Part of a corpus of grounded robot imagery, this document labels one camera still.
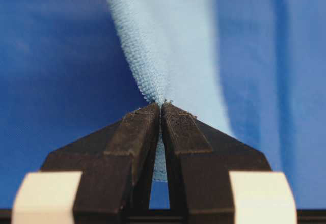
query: light blue cloth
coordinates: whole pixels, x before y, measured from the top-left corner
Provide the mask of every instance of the light blue cloth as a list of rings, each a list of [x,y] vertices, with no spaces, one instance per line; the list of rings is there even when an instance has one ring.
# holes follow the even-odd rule
[[[214,0],[108,0],[121,45],[147,101],[164,100],[231,134],[217,57]],[[166,181],[162,140],[154,180]]]

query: white plastic piece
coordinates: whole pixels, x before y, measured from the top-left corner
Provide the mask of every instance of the white plastic piece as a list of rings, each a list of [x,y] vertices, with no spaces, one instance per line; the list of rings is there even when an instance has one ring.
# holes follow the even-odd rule
[[[28,173],[16,196],[12,224],[73,224],[82,172]]]
[[[282,172],[230,171],[235,224],[296,224],[296,206]]]

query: blue backdrop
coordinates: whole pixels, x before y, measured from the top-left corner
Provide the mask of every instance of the blue backdrop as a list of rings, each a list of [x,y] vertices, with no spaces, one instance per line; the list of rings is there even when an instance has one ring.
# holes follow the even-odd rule
[[[326,208],[326,0],[216,0],[236,137]],[[47,153],[146,105],[106,0],[0,0],[0,208]],[[168,207],[155,183],[151,207]]]

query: clamp jaw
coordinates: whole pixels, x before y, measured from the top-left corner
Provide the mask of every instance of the clamp jaw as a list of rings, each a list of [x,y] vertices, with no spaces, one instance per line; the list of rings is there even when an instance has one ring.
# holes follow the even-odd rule
[[[160,121],[171,209],[150,211]],[[256,192],[260,182],[263,184],[274,177],[269,174],[271,168],[262,152],[170,103],[162,106],[161,113],[158,105],[152,103],[128,113],[115,124],[50,152],[37,174],[76,171],[81,177],[70,207],[73,220],[69,222],[85,224],[139,222],[137,216],[145,217],[144,221],[149,217],[151,222],[179,216],[174,219],[176,222],[245,223],[252,218],[239,217],[242,213],[239,203],[246,203],[246,213],[250,213],[253,199],[249,196],[248,201],[248,196],[237,194],[237,189],[243,188],[242,182],[248,179],[247,175],[243,178],[243,172],[254,174],[257,180],[249,183],[249,189],[255,188]],[[23,189],[22,185],[15,203],[19,203]],[[292,196],[287,189],[282,194]],[[296,223],[294,200],[285,206],[291,212],[287,223]],[[19,216],[19,210],[20,205],[15,204],[13,217]],[[30,211],[37,215],[37,209]]]

